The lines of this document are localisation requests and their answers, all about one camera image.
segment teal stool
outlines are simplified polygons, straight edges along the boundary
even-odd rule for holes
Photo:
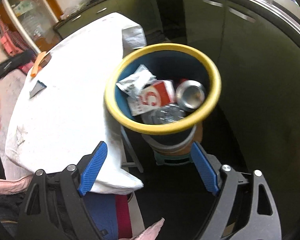
[[[168,166],[180,166],[187,163],[193,163],[190,153],[179,156],[166,156],[162,155],[156,151],[154,152],[154,158],[158,166],[168,165]]]

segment yellow rim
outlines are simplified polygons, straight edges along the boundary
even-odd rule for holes
[[[187,116],[185,119],[181,121],[170,123],[170,124],[160,124],[160,125],[149,125],[135,122],[128,117],[126,117],[120,110],[115,100],[114,90],[116,86],[116,82],[121,74],[121,72],[135,59],[159,50],[175,50],[187,53],[197,60],[199,60],[204,67],[206,68],[209,80],[210,80],[210,93],[208,94],[206,100],[195,112],[191,115]],[[132,52],[128,56],[126,56],[118,67],[114,70],[111,77],[108,79],[106,90],[105,90],[105,101],[107,108],[111,115],[123,126],[144,134],[152,134],[152,135],[163,135],[176,133],[183,130],[186,130],[192,126],[194,126],[197,122],[205,119],[216,106],[221,93],[221,78],[219,71],[213,61],[206,56],[201,51],[191,48],[186,45],[174,44],[174,43],[160,43],[154,44],[142,49],[138,49],[135,52]]]

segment kitchen counter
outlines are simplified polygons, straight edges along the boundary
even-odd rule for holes
[[[68,22],[69,20],[73,19],[74,17],[80,15],[83,11],[101,3],[101,2],[104,2],[106,0],[97,0],[95,2],[92,2],[86,6],[84,6],[82,9],[80,9],[79,11],[75,12],[74,14],[70,15],[67,19],[65,20],[62,20],[62,21],[59,21],[58,23],[56,23],[54,26],[53,26],[53,29],[56,30],[58,28],[60,28],[63,24],[65,24],[66,22]]]

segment dark floor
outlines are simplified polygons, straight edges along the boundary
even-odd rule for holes
[[[157,166],[151,148],[141,135],[130,130],[127,134],[145,170],[140,173],[137,168],[130,168],[130,173],[144,183],[144,188],[135,194],[145,227],[163,217],[165,223],[158,240],[193,239],[214,201],[213,195],[205,190],[194,164]],[[219,107],[203,122],[202,146],[222,164],[246,171],[239,146]]]

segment cardboard box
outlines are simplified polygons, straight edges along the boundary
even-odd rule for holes
[[[132,116],[143,114],[161,106],[175,102],[175,91],[172,81],[160,80],[144,88],[137,99],[128,97]]]

